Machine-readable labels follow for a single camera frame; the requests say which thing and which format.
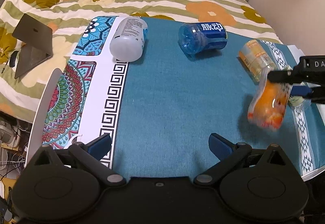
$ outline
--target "blue plastic bottle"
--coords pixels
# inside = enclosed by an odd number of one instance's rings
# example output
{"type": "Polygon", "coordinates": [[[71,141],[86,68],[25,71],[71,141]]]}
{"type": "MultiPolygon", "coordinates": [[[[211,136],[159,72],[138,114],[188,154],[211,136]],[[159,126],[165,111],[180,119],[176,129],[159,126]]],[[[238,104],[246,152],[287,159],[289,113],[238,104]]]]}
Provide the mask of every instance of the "blue plastic bottle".
{"type": "Polygon", "coordinates": [[[219,22],[185,23],[178,31],[178,44],[188,55],[203,50],[223,49],[228,36],[225,27],[219,22]]]}

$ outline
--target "striped blanket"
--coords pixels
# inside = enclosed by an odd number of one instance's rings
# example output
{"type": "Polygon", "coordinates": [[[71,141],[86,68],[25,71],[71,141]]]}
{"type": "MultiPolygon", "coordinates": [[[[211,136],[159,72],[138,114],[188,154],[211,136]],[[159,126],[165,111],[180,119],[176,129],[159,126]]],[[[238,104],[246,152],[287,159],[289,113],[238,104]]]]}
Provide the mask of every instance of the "striped blanket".
{"type": "Polygon", "coordinates": [[[6,0],[0,8],[0,111],[33,122],[44,87],[54,68],[64,70],[89,22],[97,16],[134,15],[181,22],[221,22],[228,31],[279,43],[274,30],[245,0],[6,0]],[[24,43],[12,32],[24,13],[53,30],[54,56],[23,78],[6,65],[24,43]]]}

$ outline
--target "white plastic bottle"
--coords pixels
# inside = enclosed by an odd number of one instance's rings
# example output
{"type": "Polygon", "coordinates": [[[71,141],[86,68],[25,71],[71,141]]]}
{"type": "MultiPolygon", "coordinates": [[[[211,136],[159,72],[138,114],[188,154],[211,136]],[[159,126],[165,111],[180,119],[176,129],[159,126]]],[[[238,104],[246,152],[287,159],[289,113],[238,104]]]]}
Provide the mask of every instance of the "white plastic bottle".
{"type": "Polygon", "coordinates": [[[109,50],[114,58],[122,62],[134,62],[143,52],[148,32],[147,23],[139,17],[128,17],[121,21],[109,50]]]}

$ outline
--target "laptop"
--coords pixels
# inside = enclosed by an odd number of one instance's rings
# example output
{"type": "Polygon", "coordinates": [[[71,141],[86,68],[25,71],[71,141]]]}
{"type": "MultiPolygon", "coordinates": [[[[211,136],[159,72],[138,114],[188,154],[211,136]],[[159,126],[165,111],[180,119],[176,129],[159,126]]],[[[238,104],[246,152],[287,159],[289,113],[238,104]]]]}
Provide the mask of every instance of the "laptop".
{"type": "Polygon", "coordinates": [[[53,56],[52,29],[24,14],[12,36],[26,43],[19,54],[15,79],[53,56]]]}

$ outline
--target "electrical wire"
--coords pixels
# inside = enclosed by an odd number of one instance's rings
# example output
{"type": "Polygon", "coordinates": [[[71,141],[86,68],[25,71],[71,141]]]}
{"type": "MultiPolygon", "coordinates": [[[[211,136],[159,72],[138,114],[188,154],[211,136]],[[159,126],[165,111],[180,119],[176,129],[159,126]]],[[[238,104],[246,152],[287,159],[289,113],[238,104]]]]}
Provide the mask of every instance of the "electrical wire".
{"type": "MultiPolygon", "coordinates": [[[[16,135],[15,135],[15,139],[14,139],[14,142],[12,143],[12,150],[14,149],[14,146],[15,146],[15,142],[16,142],[16,140],[17,140],[17,136],[18,136],[18,131],[19,131],[19,128],[17,128],[17,131],[15,131],[14,130],[14,128],[13,128],[13,126],[11,126],[11,129],[16,133],[16,135]]],[[[17,166],[15,166],[16,165],[16,163],[13,163],[13,166],[14,166],[14,168],[18,171],[18,173],[20,174],[21,172],[20,172],[20,170],[17,168],[17,166]]]]}
{"type": "Polygon", "coordinates": [[[5,175],[3,175],[2,177],[1,177],[1,179],[0,179],[0,182],[2,182],[2,179],[4,178],[4,177],[6,177],[6,175],[7,174],[9,174],[10,172],[12,172],[13,170],[16,170],[16,168],[14,168],[14,169],[11,169],[10,171],[8,171],[8,169],[7,169],[7,172],[6,172],[6,174],[5,175]]]}
{"type": "Polygon", "coordinates": [[[9,60],[7,60],[7,62],[5,63],[5,66],[3,67],[2,71],[1,71],[1,74],[3,74],[5,68],[7,67],[8,62],[9,62],[9,60]]]}
{"type": "Polygon", "coordinates": [[[11,161],[13,166],[17,169],[19,174],[22,173],[22,169],[23,169],[25,161],[26,161],[26,158],[23,156],[19,156],[17,161],[11,161]]]}
{"type": "Polygon", "coordinates": [[[17,152],[15,152],[15,154],[12,156],[12,158],[11,159],[13,159],[14,157],[15,157],[15,155],[17,154],[17,152]]]}
{"type": "Polygon", "coordinates": [[[2,166],[4,166],[4,165],[10,165],[11,164],[11,162],[8,162],[7,164],[2,164],[2,166]]]}
{"type": "Polygon", "coordinates": [[[2,162],[21,163],[21,162],[24,162],[24,161],[0,161],[0,165],[2,165],[1,164],[2,162]]]}

